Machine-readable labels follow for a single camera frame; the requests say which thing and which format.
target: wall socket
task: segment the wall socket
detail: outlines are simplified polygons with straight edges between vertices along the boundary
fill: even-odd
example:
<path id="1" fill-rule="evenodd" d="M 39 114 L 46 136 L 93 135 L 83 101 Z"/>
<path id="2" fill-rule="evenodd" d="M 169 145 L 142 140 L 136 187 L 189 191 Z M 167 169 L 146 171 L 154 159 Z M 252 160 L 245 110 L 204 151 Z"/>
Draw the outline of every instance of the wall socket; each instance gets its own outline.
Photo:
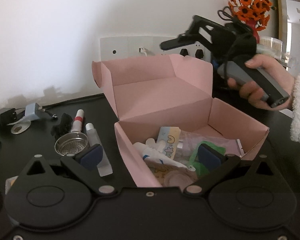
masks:
<path id="1" fill-rule="evenodd" d="M 145 57 L 140 53 L 140 48 L 147 50 L 148 56 L 180 54 L 181 49 L 187 49 L 189 56 L 195 57 L 198 49 L 202 49 L 206 56 L 205 47 L 196 42 L 182 48 L 163 51 L 160 49 L 160 43 L 163 41 L 175 39 L 175 37 L 160 36 L 129 36 L 129 37 L 109 37 L 100 39 L 101 60 L 107 61 L 112 59 L 121 59 L 127 57 Z"/>

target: white plug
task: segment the white plug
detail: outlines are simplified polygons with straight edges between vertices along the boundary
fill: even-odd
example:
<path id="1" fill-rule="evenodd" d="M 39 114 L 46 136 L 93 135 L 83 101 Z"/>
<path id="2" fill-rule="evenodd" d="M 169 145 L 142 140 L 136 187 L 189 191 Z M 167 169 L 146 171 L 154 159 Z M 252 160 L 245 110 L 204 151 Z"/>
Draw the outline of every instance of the white plug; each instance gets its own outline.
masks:
<path id="1" fill-rule="evenodd" d="M 146 57 L 148 57 L 148 52 L 149 51 L 146 48 L 143 48 L 143 47 L 139 48 L 139 52 L 144 53 L 146 55 Z"/>

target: black table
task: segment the black table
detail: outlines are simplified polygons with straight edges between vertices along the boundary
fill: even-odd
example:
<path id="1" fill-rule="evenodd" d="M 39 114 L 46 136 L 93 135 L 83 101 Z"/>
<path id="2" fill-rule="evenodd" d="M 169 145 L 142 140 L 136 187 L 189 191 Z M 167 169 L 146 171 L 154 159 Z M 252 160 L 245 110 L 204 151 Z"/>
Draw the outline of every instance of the black table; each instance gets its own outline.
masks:
<path id="1" fill-rule="evenodd" d="M 280 112 L 256 109 L 241 99 L 236 92 L 214 90 L 213 96 L 270 128 L 268 139 L 259 153 L 267 155 L 274 161 L 293 191 L 298 193 L 300 202 L 300 144 L 290 140 L 291 118 Z M 135 187 L 117 147 L 114 133 L 117 117 L 106 98 L 97 95 L 78 99 L 51 107 L 50 111 L 61 117 L 63 113 L 75 116 L 78 109 L 84 110 L 85 123 L 94 124 L 111 162 L 114 173 L 106 178 L 107 182 L 118 189 Z M 55 139 L 50 134 L 51 127 L 56 123 L 58 122 L 50 119 L 37 120 L 31 123 L 27 131 L 19 135 L 11 134 L 11 127 L 0 129 L 0 191 L 3 194 L 5 180 L 17 176 L 34 155 L 41 154 L 47 160 L 60 158 L 54 151 Z M 296 228 L 300 227 L 300 221 L 296 221 L 295 224 Z"/>

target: pink cardboard box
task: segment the pink cardboard box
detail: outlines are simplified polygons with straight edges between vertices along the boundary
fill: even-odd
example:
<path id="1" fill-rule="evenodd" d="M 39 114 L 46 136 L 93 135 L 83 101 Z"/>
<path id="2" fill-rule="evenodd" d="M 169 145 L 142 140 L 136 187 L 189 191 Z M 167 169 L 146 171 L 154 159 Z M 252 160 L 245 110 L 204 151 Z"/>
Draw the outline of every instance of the pink cardboard box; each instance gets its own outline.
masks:
<path id="1" fill-rule="evenodd" d="M 133 147 L 157 139 L 161 126 L 207 136 L 240 139 L 253 160 L 269 128 L 212 98 L 212 65 L 181 55 L 92 63 L 93 77 L 119 118 L 114 125 L 123 161 L 138 187 L 161 187 Z"/>

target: metal strainer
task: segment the metal strainer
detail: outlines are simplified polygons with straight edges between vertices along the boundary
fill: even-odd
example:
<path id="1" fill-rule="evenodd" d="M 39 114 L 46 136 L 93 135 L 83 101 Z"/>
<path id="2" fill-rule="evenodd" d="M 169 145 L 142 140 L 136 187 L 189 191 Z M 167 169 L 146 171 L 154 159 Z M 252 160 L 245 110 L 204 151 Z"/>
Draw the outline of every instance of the metal strainer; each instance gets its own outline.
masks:
<path id="1" fill-rule="evenodd" d="M 72 132 L 61 136 L 54 145 L 57 153 L 64 156 L 67 154 L 77 154 L 89 148 L 88 138 L 84 133 Z"/>

